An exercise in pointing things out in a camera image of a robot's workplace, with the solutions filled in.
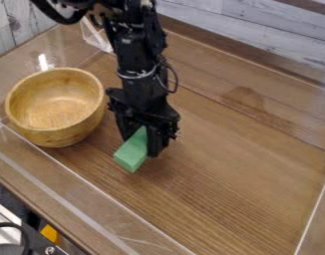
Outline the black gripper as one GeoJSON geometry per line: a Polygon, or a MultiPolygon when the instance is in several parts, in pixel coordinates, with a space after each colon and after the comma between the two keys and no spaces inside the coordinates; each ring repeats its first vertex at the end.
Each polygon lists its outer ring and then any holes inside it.
{"type": "Polygon", "coordinates": [[[115,114],[122,139],[127,140],[142,126],[147,127],[148,157],[158,157],[176,139],[179,113],[167,102],[175,90],[167,84],[167,71],[119,72],[120,88],[107,88],[109,110],[115,114]]]}

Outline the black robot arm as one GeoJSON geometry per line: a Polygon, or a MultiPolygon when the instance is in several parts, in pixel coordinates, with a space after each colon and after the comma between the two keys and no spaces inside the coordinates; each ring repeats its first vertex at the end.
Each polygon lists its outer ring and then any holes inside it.
{"type": "Polygon", "coordinates": [[[163,50],[166,32],[156,0],[29,0],[44,15],[61,25],[88,18],[107,34],[118,59],[122,85],[105,89],[122,138],[147,130],[147,154],[158,156],[175,139],[179,113],[167,102],[178,90],[178,79],[163,50]]]}

